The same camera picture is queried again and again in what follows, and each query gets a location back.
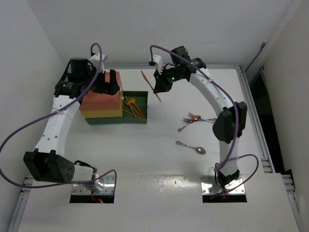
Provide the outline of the orange plastic knife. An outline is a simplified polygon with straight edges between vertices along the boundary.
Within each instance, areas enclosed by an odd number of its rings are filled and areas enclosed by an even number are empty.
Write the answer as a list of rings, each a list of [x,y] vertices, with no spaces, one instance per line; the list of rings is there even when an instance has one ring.
[[[136,107],[136,109],[137,109],[138,112],[140,113],[141,117],[142,117],[142,118],[146,118],[145,115],[143,114],[143,112],[141,111],[141,109],[140,109],[136,104],[134,104],[134,106]]]

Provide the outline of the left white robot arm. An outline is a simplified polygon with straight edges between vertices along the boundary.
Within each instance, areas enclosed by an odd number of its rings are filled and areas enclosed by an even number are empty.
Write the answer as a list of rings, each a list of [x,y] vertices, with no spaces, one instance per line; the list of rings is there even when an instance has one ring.
[[[65,158],[65,144],[72,120],[83,97],[90,91],[115,95],[120,91],[116,73],[105,80],[106,54],[92,53],[90,58],[72,58],[55,86],[53,106],[47,124],[33,151],[23,161],[36,181],[55,184],[90,184],[97,178],[96,168]]]

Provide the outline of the green bottom drawer box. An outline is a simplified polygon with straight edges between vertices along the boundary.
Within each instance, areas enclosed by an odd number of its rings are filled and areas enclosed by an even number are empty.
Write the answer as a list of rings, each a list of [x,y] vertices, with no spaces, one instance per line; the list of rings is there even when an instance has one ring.
[[[127,113],[122,112],[121,117],[106,117],[106,118],[85,118],[89,125],[101,125],[101,124],[147,124],[147,107],[148,107],[148,92],[147,91],[124,91],[124,98],[127,97],[136,99],[137,106],[141,109],[146,118],[142,118],[136,107],[131,104],[131,107],[135,113],[142,119],[134,118]],[[123,109],[131,112],[130,108],[123,102]]]

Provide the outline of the orange plastic spoon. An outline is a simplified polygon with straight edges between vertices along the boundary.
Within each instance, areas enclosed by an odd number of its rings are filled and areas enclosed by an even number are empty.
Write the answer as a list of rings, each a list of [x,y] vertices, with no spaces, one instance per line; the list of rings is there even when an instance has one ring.
[[[135,98],[130,98],[129,102],[134,105],[134,104],[136,104],[136,99]]]

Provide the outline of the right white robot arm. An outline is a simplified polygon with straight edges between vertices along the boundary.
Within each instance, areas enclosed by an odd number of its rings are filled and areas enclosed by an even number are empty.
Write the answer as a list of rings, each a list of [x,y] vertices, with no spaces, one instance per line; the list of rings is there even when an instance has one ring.
[[[214,168],[217,183],[224,188],[239,177],[238,143],[246,126],[247,105],[235,101],[212,77],[206,64],[200,58],[190,58],[184,46],[169,54],[172,67],[166,68],[159,55],[151,54],[149,64],[156,68],[153,92],[171,90],[174,82],[187,80],[205,97],[216,114],[212,131],[219,141],[220,161]]]

